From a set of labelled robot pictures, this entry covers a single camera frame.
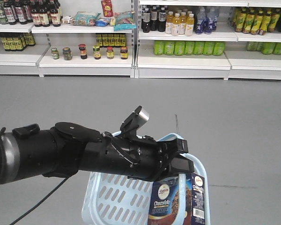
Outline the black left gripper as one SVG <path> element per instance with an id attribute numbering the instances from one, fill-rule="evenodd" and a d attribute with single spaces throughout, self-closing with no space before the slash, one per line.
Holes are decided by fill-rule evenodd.
<path id="1" fill-rule="evenodd" d="M 168 154 L 188 153 L 187 140 L 175 138 L 156 142 L 145 136 L 129 140 L 120 135 L 102 134 L 104 152 L 100 172 L 125 175 L 132 179 L 159 181 L 169 174 L 193 173 L 193 161 L 179 155 L 169 163 Z"/>

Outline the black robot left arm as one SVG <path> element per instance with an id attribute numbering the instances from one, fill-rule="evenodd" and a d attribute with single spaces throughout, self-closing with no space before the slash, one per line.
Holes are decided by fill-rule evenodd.
<path id="1" fill-rule="evenodd" d="M 137 125 L 120 128 L 118 135 L 70 122 L 41 130 L 38 124 L 0 130 L 0 185 L 38 175 L 69 178 L 78 171 L 124 175 L 160 181 L 192 173 L 184 157 L 187 141 L 156 141 L 138 137 Z"/>

